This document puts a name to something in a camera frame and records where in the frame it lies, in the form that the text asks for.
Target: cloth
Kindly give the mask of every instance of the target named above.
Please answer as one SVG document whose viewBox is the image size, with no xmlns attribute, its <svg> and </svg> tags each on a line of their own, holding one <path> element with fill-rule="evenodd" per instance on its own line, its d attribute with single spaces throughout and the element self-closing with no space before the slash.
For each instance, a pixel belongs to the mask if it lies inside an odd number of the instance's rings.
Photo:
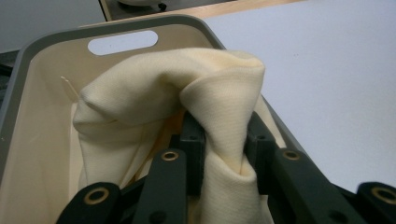
<svg viewBox="0 0 396 224">
<path fill-rule="evenodd" d="M 263 102 L 264 66 L 232 50 L 175 49 L 133 56 L 80 93 L 74 125 L 84 167 L 80 187 L 136 178 L 164 128 L 184 109 L 205 129 L 205 173 L 194 223 L 266 223 L 256 174 L 243 153 L 255 110 L 279 145 L 280 133 Z"/>
</svg>

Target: table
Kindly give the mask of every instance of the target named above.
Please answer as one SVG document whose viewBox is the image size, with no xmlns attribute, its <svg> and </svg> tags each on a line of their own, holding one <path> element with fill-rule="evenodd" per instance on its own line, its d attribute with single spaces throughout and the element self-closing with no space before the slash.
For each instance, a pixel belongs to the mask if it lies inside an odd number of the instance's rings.
<svg viewBox="0 0 396 224">
<path fill-rule="evenodd" d="M 262 94 L 345 189 L 396 186 L 396 2 L 303 1 L 206 18 L 266 64 Z"/>
</svg>

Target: screw hole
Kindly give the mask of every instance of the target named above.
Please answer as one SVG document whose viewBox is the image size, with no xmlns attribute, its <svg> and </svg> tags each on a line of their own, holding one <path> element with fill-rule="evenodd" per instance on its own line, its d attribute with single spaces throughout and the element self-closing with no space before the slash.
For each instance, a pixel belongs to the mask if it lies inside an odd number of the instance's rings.
<svg viewBox="0 0 396 224">
<path fill-rule="evenodd" d="M 89 205 L 94 205 L 103 202 L 108 197 L 108 189 L 97 188 L 92 189 L 84 197 L 84 203 Z"/>
<path fill-rule="evenodd" d="M 396 204 L 396 192 L 391 189 L 374 187 L 372 188 L 372 193 L 377 199 L 384 203 Z"/>
<path fill-rule="evenodd" d="M 285 151 L 283 152 L 283 157 L 291 161 L 297 161 L 300 159 L 300 155 L 294 151 Z"/>
<path fill-rule="evenodd" d="M 347 216 L 338 211 L 330 211 L 329 217 L 336 223 L 347 223 Z"/>
<path fill-rule="evenodd" d="M 164 161 L 174 161 L 178 158 L 178 153 L 175 151 L 164 152 L 161 157 Z"/>
</svg>

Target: gray plastic bin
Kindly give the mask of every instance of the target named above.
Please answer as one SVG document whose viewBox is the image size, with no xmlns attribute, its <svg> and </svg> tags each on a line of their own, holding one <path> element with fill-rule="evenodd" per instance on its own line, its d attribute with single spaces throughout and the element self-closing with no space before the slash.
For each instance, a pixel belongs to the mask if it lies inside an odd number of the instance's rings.
<svg viewBox="0 0 396 224">
<path fill-rule="evenodd" d="M 105 56 L 87 48 L 93 39 L 147 30 L 159 37 L 152 47 Z M 82 165 L 72 125 L 77 92 L 132 55 L 191 47 L 223 49 L 202 21 L 187 16 L 85 27 L 22 49 L 0 111 L 0 223 L 54 223 L 76 193 Z M 274 119 L 286 143 L 298 146 Z"/>
</svg>

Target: cream fabric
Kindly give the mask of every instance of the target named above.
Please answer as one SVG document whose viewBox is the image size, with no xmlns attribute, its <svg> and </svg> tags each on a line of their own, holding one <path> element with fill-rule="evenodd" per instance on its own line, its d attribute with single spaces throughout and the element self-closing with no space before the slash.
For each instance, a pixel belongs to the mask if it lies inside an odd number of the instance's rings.
<svg viewBox="0 0 396 224">
<path fill-rule="evenodd" d="M 256 174 L 243 154 L 253 110 L 284 143 L 260 91 L 264 66 L 241 51 L 175 49 L 133 56 L 80 93 L 74 125 L 80 187 L 125 186 L 145 165 L 165 121 L 189 110 L 205 129 L 205 176 L 195 223 L 265 223 Z"/>
</svg>

